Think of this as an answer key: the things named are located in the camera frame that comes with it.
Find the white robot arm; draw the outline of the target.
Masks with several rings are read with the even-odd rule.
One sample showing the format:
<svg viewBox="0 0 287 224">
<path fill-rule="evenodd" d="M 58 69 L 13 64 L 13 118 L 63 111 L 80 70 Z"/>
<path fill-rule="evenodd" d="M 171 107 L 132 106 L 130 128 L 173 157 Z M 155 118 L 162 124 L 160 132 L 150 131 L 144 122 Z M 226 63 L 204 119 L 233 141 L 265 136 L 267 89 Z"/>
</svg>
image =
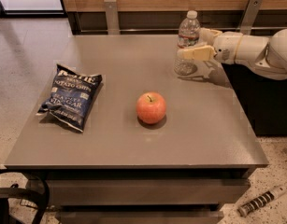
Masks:
<svg viewBox="0 0 287 224">
<path fill-rule="evenodd" d="M 266 37 L 202 28 L 197 44 L 179 49 L 177 56 L 187 61 L 239 64 L 258 76 L 284 80 L 287 79 L 287 29 Z"/>
</svg>

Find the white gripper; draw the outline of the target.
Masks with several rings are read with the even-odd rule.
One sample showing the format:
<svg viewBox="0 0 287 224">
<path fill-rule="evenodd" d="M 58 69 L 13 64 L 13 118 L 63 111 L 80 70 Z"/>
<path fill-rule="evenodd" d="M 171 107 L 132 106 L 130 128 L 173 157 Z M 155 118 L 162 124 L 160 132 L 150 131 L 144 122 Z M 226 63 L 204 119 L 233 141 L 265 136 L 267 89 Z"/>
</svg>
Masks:
<svg viewBox="0 0 287 224">
<path fill-rule="evenodd" d="M 242 36 L 242 33 L 223 33 L 220 30 L 201 28 L 199 42 L 206 45 L 179 49 L 177 57 L 182 60 L 210 61 L 215 56 L 215 60 L 219 63 L 233 64 Z"/>
</svg>

